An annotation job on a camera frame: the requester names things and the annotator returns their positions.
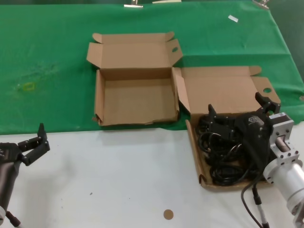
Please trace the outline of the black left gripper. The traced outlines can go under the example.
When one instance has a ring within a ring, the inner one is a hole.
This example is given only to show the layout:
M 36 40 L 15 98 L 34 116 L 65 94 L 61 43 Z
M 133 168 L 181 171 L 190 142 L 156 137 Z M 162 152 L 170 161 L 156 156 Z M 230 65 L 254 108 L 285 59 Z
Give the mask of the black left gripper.
M 32 150 L 28 154 L 22 154 L 22 150 Z M 47 141 L 47 133 L 43 123 L 40 123 L 37 136 L 18 144 L 15 143 L 0 143 L 0 165 L 9 163 L 24 163 L 30 166 L 50 150 L 49 142 Z

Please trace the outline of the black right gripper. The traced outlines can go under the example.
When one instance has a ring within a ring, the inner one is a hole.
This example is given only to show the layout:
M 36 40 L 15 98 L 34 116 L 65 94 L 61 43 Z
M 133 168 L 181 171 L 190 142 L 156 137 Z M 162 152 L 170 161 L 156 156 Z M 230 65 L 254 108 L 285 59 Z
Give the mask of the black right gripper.
M 255 99 L 260 108 L 257 111 L 228 116 L 217 114 L 211 104 L 208 105 L 209 130 L 219 134 L 224 140 L 237 140 L 238 137 L 255 162 L 259 171 L 268 165 L 270 157 L 270 135 L 272 125 L 268 116 L 280 112 L 280 104 L 269 97 L 256 92 Z

